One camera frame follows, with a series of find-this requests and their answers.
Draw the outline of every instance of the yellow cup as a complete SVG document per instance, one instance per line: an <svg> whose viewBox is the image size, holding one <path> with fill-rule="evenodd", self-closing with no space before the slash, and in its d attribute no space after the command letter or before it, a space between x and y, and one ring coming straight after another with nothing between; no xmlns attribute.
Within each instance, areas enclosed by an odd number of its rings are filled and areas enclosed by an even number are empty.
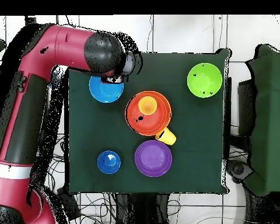
<svg viewBox="0 0 280 224"><path fill-rule="evenodd" d="M176 141L176 136L166 127L163 131L156 134L156 139L164 144L173 145Z"/></svg>
<svg viewBox="0 0 280 224"><path fill-rule="evenodd" d="M155 100L155 98L151 96L145 96L143 97L139 103L139 111L144 115L151 115L156 111L158 104Z"/></svg>

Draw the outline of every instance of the green bowl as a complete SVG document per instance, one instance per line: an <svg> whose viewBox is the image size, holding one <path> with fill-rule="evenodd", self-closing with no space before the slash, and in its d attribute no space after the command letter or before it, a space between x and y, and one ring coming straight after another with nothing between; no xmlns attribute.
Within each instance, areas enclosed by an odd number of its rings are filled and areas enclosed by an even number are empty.
<svg viewBox="0 0 280 224"><path fill-rule="evenodd" d="M189 72L187 84L193 95L200 98L211 97L221 88L222 75L213 64L197 64Z"/></svg>

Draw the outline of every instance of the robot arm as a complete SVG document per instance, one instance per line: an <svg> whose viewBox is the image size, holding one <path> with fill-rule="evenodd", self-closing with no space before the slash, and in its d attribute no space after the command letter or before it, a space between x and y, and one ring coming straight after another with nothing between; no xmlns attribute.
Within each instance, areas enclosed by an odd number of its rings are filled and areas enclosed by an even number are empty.
<svg viewBox="0 0 280 224"><path fill-rule="evenodd" d="M57 25L44 26L26 47L19 73L17 94L7 125L0 160L31 164L51 71L65 65L94 72L98 76L118 78L124 68L133 66L131 54L125 54L119 40L106 32L92 32Z"/></svg>
<svg viewBox="0 0 280 224"><path fill-rule="evenodd" d="M65 65L118 83L136 64L137 54L125 52L110 33L54 24L38 29L24 49L0 115L0 209L9 207L22 215L27 211L30 171L52 69Z"/></svg>

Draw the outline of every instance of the small blue bowl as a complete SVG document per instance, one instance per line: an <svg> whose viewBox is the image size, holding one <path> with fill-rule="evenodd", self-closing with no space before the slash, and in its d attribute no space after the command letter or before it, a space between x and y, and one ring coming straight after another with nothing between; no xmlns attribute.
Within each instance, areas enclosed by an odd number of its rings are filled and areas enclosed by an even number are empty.
<svg viewBox="0 0 280 224"><path fill-rule="evenodd" d="M89 79L89 91L93 98L102 103L116 101L124 90L123 83L103 83L100 77L91 76Z"/></svg>
<svg viewBox="0 0 280 224"><path fill-rule="evenodd" d="M120 158L113 151L104 151L97 158L97 166L102 173L116 173L120 168Z"/></svg>

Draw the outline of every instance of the table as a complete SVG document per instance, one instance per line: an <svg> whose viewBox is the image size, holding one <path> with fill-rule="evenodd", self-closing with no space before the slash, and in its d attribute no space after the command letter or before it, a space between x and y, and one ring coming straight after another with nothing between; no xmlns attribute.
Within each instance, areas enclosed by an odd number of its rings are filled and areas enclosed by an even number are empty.
<svg viewBox="0 0 280 224"><path fill-rule="evenodd" d="M69 159L71 192L112 193L226 193L222 185L223 91L201 99L187 87L190 69L201 63L216 65L227 75L229 49L217 54L142 53L143 67L132 74L121 97L110 104L89 93L91 73L69 72ZM134 164L136 148L154 136L141 136L128 127L124 109L144 90L164 95L172 109L169 129L177 141L170 150L173 163L163 176L144 176ZM118 172L106 175L97 168L105 150L119 154Z"/></svg>

